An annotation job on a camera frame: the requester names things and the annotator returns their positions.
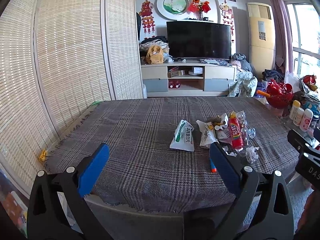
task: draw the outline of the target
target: tv stand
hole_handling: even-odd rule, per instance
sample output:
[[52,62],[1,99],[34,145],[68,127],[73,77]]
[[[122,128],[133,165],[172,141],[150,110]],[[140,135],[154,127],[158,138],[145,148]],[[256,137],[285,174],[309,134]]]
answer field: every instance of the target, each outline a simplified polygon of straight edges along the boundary
[[[168,78],[168,68],[178,66],[179,69],[191,69],[192,66],[204,68],[200,76],[188,75]],[[216,97],[229,93],[229,85],[235,81],[235,66],[219,66],[202,64],[196,59],[186,62],[141,65],[142,82],[147,88],[148,97]],[[179,88],[168,88],[170,79],[179,79]]]

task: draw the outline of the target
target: curtain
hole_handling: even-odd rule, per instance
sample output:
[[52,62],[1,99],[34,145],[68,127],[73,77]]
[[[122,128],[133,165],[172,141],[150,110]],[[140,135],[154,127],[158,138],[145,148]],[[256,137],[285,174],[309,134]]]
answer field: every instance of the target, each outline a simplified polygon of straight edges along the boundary
[[285,70],[293,72],[293,49],[289,17],[283,0],[271,0],[276,29],[276,55],[285,61]]

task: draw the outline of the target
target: white bottle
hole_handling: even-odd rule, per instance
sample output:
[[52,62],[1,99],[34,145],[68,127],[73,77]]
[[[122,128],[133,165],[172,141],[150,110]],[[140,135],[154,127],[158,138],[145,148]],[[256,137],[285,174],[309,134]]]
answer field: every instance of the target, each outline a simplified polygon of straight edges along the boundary
[[293,120],[294,117],[296,116],[296,113],[297,113],[297,110],[299,107],[300,107],[300,102],[297,100],[294,100],[292,103],[292,107],[291,107],[291,111],[290,111],[290,115],[289,115],[289,118],[291,120]]
[[308,130],[312,117],[313,112],[310,109],[304,110],[304,115],[299,126],[301,131],[306,132]]
[[295,115],[295,117],[293,119],[293,124],[296,125],[296,126],[299,126],[300,123],[301,123],[301,119],[302,119],[303,115],[304,115],[304,110],[301,107],[299,107],[297,109],[297,113],[296,113],[296,115]]

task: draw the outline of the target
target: cabinet drawer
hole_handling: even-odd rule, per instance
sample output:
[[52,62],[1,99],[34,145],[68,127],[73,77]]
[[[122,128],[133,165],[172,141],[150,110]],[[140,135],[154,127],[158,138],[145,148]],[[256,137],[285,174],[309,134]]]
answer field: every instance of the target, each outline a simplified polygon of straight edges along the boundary
[[143,79],[147,92],[167,92],[168,80],[167,79]]
[[234,80],[235,68],[234,67],[220,67],[220,66],[206,66],[204,78],[220,78]]
[[168,68],[166,66],[142,67],[141,72],[142,72],[142,79],[168,78]]
[[219,78],[204,79],[204,91],[226,92],[229,91],[229,85],[233,82],[233,80]]

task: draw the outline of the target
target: plaid tablecloth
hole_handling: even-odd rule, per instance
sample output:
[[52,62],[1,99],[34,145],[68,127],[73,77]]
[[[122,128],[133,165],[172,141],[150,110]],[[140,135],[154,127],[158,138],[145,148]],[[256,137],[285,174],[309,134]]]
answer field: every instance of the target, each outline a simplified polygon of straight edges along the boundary
[[[256,171],[271,173],[294,167],[298,153],[287,142],[280,120],[254,98],[177,97],[108,101],[99,104],[50,154],[45,166],[63,172],[91,155],[101,142],[110,158],[94,193],[110,204],[137,210],[182,212],[232,202],[219,173],[210,172],[209,150],[199,147],[196,120],[244,110],[256,129],[251,146],[260,147]],[[194,127],[194,152],[170,149],[181,119]]]

